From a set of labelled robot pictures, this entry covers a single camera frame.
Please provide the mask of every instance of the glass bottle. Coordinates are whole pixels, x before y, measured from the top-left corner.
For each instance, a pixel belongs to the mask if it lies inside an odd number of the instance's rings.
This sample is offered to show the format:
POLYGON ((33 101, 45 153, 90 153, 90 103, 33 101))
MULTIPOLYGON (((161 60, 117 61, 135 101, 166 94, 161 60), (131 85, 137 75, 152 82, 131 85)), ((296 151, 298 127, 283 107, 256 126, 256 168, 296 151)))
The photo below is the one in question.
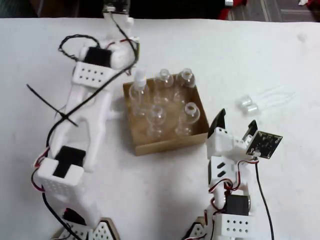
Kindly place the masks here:
POLYGON ((174 78, 167 69, 161 69, 154 78, 154 103, 157 105, 166 105, 173 98, 174 78))
POLYGON ((152 105, 146 115, 148 121, 147 135, 152 138, 160 138, 164 132, 164 123, 166 121, 166 111, 160 105, 152 105))
POLYGON ((196 86, 195 76, 190 68, 184 68, 174 81, 173 101, 176 103, 186 104, 188 102, 188 89, 196 86))
POLYGON ((150 93, 145 71, 138 70, 136 72, 134 82, 129 89, 129 96, 133 115, 145 116, 150 107, 150 93))
POLYGON ((194 102, 188 102, 181 110, 175 133, 179 136, 192 134, 192 126, 200 118, 200 110, 194 102))

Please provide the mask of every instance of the circuit board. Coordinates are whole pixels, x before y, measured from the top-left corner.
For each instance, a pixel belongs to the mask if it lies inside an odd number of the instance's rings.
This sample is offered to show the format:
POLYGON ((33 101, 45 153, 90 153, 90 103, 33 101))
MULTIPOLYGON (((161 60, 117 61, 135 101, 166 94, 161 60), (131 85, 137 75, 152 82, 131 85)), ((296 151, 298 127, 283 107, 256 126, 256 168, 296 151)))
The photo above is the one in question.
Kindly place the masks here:
POLYGON ((275 152, 282 138, 282 136, 263 131, 257 131, 246 150, 246 154, 269 159, 275 152))

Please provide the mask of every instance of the cable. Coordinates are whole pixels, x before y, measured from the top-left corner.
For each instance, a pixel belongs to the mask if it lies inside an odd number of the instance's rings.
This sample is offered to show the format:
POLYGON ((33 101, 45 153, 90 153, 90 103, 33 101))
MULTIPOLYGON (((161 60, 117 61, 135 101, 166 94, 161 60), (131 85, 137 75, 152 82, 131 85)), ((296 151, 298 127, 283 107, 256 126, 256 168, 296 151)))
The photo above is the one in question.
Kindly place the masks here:
POLYGON ((40 192, 45 192, 45 189, 43 187, 39 187, 36 183, 35 183, 35 180, 34 180, 34 176, 35 176, 35 173, 38 171, 39 168, 36 168, 33 173, 31 174, 31 183, 32 185, 34 186, 35 189, 37 189, 38 191, 40 192))
POLYGON ((267 201, 266 201, 266 199, 265 199, 265 196, 264 196, 264 193, 263 193, 263 191, 262 191, 261 184, 260 184, 259 171, 258 171, 258 163, 255 164, 255 174, 256 174, 256 181, 258 182, 258 185, 259 185, 260 194, 261 194, 261 197, 262 197, 264 206, 265 206, 266 214, 267 214, 268 220, 269 220, 270 231, 271 231, 271 239, 272 239, 272 240, 275 240, 274 227, 272 226, 272 220, 271 220, 269 208, 268 208, 267 201))
POLYGON ((63 113, 63 112, 60 112, 58 109, 56 109, 54 106, 52 106, 47 100, 45 100, 42 96, 40 96, 36 90, 34 90, 29 84, 26 85, 28 87, 28 89, 34 94, 36 95, 42 102, 44 102, 45 104, 47 104, 50 108, 52 108, 53 110, 56 111, 56 113, 60 114, 60 116, 63 118, 63 119, 67 119, 70 123, 72 123, 73 125, 75 125, 76 127, 78 127, 78 125, 70 120, 68 117, 66 117, 66 115, 63 113))
POLYGON ((224 182, 224 181, 227 181, 227 183, 228 184, 230 184, 230 186, 231 186, 231 188, 233 187, 233 182, 231 181, 231 179, 229 179, 229 178, 223 178, 223 179, 221 179, 220 181, 218 181, 215 185, 213 185, 212 187, 210 187, 209 188, 209 193, 212 193, 214 190, 215 190, 215 188, 218 186, 218 184, 219 183, 221 183, 221 182, 224 182))
POLYGON ((198 240, 198 239, 203 239, 207 234, 204 234, 202 236, 190 236, 188 238, 185 238, 184 240, 198 240))
MULTIPOLYGON (((113 20, 113 22, 115 23, 116 27, 119 29, 119 31, 122 33, 122 35, 125 37, 125 39, 128 40, 133 53, 134 53, 134 61, 127 66, 126 68, 122 69, 120 72, 118 72, 117 74, 115 74, 113 77, 111 77, 108 81, 106 81, 104 84, 102 84, 91 96, 89 96, 86 100, 84 100, 82 103, 80 103, 78 106, 76 106, 74 109, 72 109, 70 112, 68 112, 65 117, 69 117, 71 114, 73 114, 75 111, 77 111, 79 108, 81 108, 83 105, 85 105, 87 102, 89 102, 91 99, 93 99, 98 93, 100 93, 108 84, 110 84, 113 80, 115 80, 117 77, 119 77, 121 74, 125 73, 127 70, 131 69, 136 62, 138 61, 138 53, 135 50, 135 47, 132 44, 132 40, 129 39, 129 37, 127 36, 127 34, 120 28, 120 26, 117 24, 117 22, 114 20, 112 13, 110 13, 111 15, 111 19, 113 20)), ((54 130, 57 128, 57 126, 59 124, 61 124, 65 119, 60 119, 59 121, 57 121, 53 127, 50 129, 48 136, 46 138, 46 147, 49 147, 50 145, 50 137, 52 135, 52 133, 54 132, 54 130)))
POLYGON ((52 215, 58 220, 59 223, 77 240, 82 240, 80 237, 78 237, 77 234, 75 234, 72 229, 58 216, 58 214, 53 210, 53 208, 50 206, 50 204, 47 201, 46 194, 42 193, 42 198, 45 206, 48 208, 48 210, 52 213, 52 215))
POLYGON ((67 56, 68 58, 75 60, 76 62, 79 60, 74 54, 70 55, 68 54, 64 49, 63 46, 64 44, 70 40, 70 39, 77 39, 77 38, 85 38, 85 39, 91 39, 93 41, 95 41, 96 43, 96 47, 97 48, 101 48, 99 41, 94 38, 93 36, 89 36, 89 35, 83 35, 83 34, 75 34, 75 35, 70 35, 70 36, 66 36, 62 42, 59 45, 58 51, 61 52, 63 55, 67 56))
POLYGON ((226 188, 227 190, 230 190, 230 191, 236 191, 236 190, 238 190, 238 188, 240 187, 240 184, 241 184, 240 163, 257 164, 257 163, 259 162, 259 160, 257 160, 257 158, 253 158, 252 160, 254 160, 254 161, 246 161, 246 160, 240 160, 240 161, 238 161, 238 163, 237 163, 237 167, 238 167, 238 173, 237 173, 237 175, 238 175, 238 180, 237 180, 237 182, 238 182, 238 184, 237 184, 237 186, 234 187, 234 188, 230 188, 230 187, 227 186, 227 188, 226 188))

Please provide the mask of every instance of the black zip tie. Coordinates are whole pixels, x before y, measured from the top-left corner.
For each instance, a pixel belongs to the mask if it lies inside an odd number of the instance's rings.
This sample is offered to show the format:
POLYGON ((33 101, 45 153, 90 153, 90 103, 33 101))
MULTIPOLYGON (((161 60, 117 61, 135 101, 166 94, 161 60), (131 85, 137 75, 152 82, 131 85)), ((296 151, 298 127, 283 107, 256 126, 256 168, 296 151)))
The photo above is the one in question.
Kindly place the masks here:
POLYGON ((78 127, 78 125, 72 121, 70 118, 67 117, 67 115, 65 115, 63 112, 60 112, 58 109, 56 109, 54 106, 52 106, 49 102, 47 102, 42 96, 40 96, 29 84, 26 85, 28 87, 28 89, 34 94, 36 95, 42 102, 44 102, 45 104, 47 104, 50 108, 52 108, 53 110, 55 110, 58 114, 60 114, 60 116, 63 119, 67 119, 70 123, 72 123, 73 125, 75 125, 76 127, 78 127))

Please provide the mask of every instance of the bottle cap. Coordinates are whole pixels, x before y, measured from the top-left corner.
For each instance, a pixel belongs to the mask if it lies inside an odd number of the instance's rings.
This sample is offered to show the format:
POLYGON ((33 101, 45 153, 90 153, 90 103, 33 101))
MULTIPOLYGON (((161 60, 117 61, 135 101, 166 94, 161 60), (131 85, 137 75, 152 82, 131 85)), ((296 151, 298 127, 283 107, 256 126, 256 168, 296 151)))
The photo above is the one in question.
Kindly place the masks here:
POLYGON ((137 70, 134 75, 134 86, 141 88, 147 84, 146 71, 137 70))

